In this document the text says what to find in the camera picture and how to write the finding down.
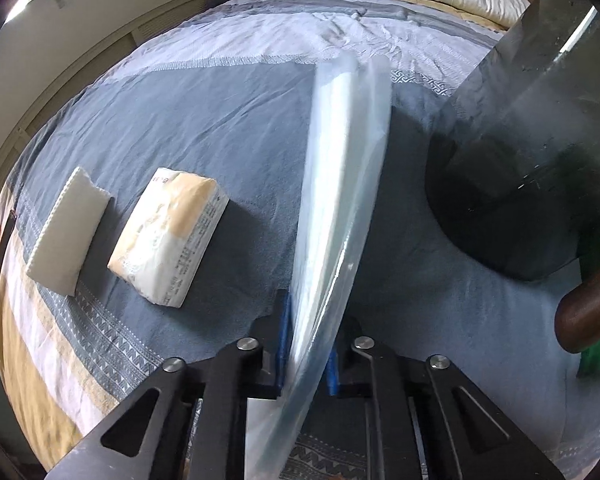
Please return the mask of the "tissue pack beige white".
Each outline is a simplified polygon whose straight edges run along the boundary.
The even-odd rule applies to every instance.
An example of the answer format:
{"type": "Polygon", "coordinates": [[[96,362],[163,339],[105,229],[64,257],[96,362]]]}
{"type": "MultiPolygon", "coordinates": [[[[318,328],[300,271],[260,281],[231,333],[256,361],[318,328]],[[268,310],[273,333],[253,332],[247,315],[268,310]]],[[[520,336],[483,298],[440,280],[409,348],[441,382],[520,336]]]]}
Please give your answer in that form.
{"type": "Polygon", "coordinates": [[[152,304],[181,307],[229,202],[211,178],[157,169],[107,268],[152,304]]]}

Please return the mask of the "white knitted cloth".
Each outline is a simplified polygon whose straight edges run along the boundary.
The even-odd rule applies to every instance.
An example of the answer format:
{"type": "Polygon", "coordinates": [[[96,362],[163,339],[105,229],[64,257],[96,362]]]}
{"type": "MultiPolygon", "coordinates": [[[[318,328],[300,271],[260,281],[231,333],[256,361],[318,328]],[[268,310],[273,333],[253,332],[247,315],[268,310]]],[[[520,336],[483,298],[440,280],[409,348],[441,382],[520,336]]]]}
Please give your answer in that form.
{"type": "Polygon", "coordinates": [[[79,275],[111,195],[76,167],[60,191],[26,266],[27,276],[61,296],[76,293],[79,275]]]}

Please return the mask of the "clear plastic cloth pack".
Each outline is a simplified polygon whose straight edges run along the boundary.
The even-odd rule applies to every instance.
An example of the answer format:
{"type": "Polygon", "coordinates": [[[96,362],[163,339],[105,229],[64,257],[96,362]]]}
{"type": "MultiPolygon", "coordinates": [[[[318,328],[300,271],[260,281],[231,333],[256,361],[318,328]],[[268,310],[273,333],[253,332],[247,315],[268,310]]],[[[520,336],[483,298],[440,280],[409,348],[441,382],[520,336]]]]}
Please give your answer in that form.
{"type": "Polygon", "coordinates": [[[315,71],[282,394],[247,412],[246,476],[275,479],[306,419],[349,301],[374,212],[391,114],[391,68],[343,54],[315,71]]]}

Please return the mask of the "striped blue bed quilt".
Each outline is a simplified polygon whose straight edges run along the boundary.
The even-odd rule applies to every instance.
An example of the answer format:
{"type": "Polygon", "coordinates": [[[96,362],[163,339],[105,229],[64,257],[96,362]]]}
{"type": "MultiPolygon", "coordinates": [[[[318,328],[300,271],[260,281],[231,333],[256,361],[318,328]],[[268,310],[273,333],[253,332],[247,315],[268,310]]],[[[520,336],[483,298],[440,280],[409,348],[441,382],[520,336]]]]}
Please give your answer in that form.
{"type": "Polygon", "coordinates": [[[535,284],[501,278],[446,240],[425,200],[426,128],[498,34],[461,18],[362,0],[236,0],[138,50],[212,44],[263,52],[219,64],[150,68],[96,82],[35,135],[8,176],[0,219],[14,212],[0,285],[0,376],[18,425],[44,467],[56,465],[162,358],[206,358],[265,310],[291,277],[314,64],[350,38],[355,49],[431,47],[426,67],[393,76],[378,211],[355,282],[354,313],[404,354],[445,350],[569,479],[600,458],[600,379],[550,333],[574,264],[535,284]],[[106,267],[114,239],[159,166],[215,178],[230,196],[201,274],[179,309],[154,307],[106,267]],[[76,296],[61,297],[24,265],[73,168],[111,192],[76,296]]]}

